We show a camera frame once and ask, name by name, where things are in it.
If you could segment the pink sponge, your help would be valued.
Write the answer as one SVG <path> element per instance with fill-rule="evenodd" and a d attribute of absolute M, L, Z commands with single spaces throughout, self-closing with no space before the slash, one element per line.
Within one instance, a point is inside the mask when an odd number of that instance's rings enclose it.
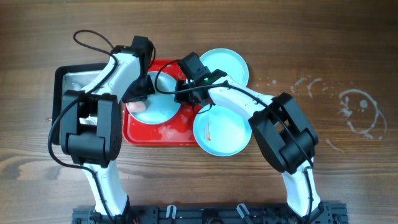
<path fill-rule="evenodd" d="M 143 101 L 130 102 L 127 109 L 130 113 L 140 113 L 146 110 L 146 105 Z"/>

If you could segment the light blue plate top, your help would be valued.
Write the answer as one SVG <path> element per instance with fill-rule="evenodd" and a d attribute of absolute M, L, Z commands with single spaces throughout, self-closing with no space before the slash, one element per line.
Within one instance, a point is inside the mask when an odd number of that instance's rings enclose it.
<path fill-rule="evenodd" d="M 240 85 L 248 85 L 248 65 L 242 56 L 235 51 L 224 48 L 212 49 L 201 55 L 200 60 L 211 72 L 217 69 L 221 70 Z"/>

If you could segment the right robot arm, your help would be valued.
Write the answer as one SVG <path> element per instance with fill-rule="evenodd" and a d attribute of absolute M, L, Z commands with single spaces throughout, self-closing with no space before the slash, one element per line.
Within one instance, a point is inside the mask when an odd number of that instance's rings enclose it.
<path fill-rule="evenodd" d="M 175 90 L 179 101 L 227 108 L 248 121 L 261 154 L 282 174 L 287 205 L 310 223 L 321 200 L 313 179 L 318 136 L 288 93 L 270 96 L 239 84 L 226 72 L 210 71 L 192 52 L 177 61 L 187 82 Z"/>

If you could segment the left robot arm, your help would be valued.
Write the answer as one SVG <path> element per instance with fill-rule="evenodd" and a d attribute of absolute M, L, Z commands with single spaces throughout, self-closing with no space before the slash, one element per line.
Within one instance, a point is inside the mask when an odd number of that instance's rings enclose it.
<path fill-rule="evenodd" d="M 116 158 L 122 142 L 121 103 L 145 101 L 155 92 L 147 72 L 155 54 L 153 43 L 135 36 L 130 46 L 117 45 L 109 62 L 81 90 L 67 90 L 60 125 L 60 145 L 73 169 L 82 170 L 96 200 L 94 221 L 122 223 L 129 199 L 118 174 Z"/>

